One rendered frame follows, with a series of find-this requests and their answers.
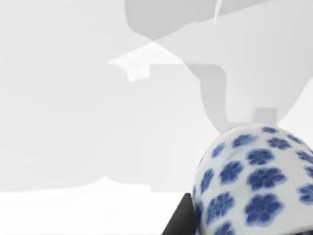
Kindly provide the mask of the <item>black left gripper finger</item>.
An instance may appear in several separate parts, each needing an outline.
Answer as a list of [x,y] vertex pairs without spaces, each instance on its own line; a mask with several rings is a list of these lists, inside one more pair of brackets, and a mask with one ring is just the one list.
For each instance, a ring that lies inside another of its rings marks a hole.
[[185,193],[161,235],[195,235],[196,216],[190,193]]

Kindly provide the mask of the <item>white cup with blue flowers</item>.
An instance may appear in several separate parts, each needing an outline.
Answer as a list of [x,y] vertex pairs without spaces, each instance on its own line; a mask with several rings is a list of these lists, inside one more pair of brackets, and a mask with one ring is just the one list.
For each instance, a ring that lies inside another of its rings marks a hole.
[[233,128],[195,171],[195,235],[313,235],[313,148],[278,127]]

